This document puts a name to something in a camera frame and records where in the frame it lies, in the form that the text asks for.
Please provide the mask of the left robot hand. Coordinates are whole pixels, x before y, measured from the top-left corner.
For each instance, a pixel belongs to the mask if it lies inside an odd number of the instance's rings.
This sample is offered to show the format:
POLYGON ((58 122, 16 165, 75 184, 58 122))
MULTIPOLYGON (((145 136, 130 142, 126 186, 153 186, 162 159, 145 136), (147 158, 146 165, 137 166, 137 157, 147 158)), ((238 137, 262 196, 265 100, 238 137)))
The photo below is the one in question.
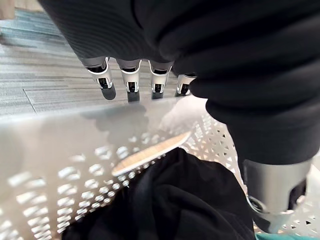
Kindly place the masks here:
POLYGON ((148 59, 224 123, 258 227, 275 233, 320 148, 317 0, 42 0, 82 64, 148 59))

